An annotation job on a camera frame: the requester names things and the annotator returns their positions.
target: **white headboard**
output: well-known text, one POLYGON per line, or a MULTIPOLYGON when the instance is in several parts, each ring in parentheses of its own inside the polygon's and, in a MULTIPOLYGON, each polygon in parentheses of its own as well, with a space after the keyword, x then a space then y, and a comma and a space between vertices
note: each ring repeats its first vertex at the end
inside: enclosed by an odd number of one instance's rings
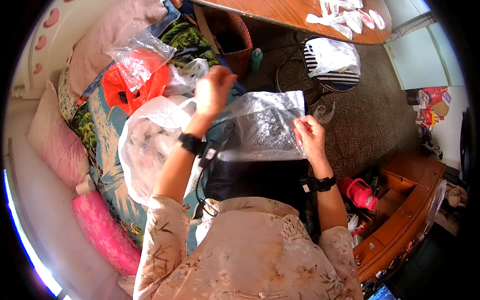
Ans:
POLYGON ((53 1, 25 45, 12 82, 12 95, 40 99, 47 79, 57 87, 72 46, 116 1, 53 1))

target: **red plastic bag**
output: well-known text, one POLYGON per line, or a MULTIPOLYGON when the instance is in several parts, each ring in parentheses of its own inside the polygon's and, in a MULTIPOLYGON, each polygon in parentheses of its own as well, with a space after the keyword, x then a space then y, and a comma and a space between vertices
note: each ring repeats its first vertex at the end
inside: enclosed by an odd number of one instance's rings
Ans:
POLYGON ((166 65, 153 72, 150 79, 142 85, 137 93, 130 92, 117 64, 111 66, 102 79, 103 94, 108 106, 118 106, 129 116, 148 100, 161 96, 167 83, 168 67, 166 65))

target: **black wristband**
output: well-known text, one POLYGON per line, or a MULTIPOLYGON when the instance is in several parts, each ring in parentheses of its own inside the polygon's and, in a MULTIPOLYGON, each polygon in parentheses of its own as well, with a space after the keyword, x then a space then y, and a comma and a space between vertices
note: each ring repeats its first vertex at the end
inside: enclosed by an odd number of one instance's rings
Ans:
POLYGON ((308 177, 301 179, 300 184, 305 192, 326 192, 336 184, 336 178, 335 176, 332 178, 325 177, 322 179, 308 177))
POLYGON ((190 133, 181 133, 178 140, 182 142, 182 148, 187 149, 195 155, 202 155, 205 150, 206 143, 201 139, 191 135, 190 133))

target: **hand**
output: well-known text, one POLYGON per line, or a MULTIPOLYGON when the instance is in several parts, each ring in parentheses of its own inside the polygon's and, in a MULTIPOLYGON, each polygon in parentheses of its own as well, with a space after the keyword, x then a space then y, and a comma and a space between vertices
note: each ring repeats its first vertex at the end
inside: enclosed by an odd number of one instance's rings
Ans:
POLYGON ((223 112, 228 91, 237 77, 227 67, 213 66, 207 76, 197 83, 195 89, 196 112, 203 117, 215 119, 223 112))
POLYGON ((331 168, 325 155, 325 129, 311 115, 296 119, 294 133, 297 142, 303 144, 308 161, 317 178, 331 177, 331 168))

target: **cushion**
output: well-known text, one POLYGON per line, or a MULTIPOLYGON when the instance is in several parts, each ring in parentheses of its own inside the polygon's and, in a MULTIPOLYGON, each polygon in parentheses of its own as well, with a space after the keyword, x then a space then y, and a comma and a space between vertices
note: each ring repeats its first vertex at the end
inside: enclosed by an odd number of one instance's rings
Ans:
POLYGON ((38 156, 75 191, 89 171, 87 154, 82 141, 63 122, 50 80, 26 137, 38 156))
POLYGON ((60 114, 67 123, 71 122, 78 108, 86 103, 86 97, 71 98, 67 91, 67 82, 70 65, 67 64, 59 79, 59 107, 60 114))
POLYGON ((149 27, 168 14, 161 0, 120 0, 77 43, 70 63, 68 92, 78 99, 113 59, 105 53, 132 20, 149 27))
POLYGON ((72 200, 72 210, 89 242, 123 275, 136 275, 140 249, 113 220, 98 191, 72 200))

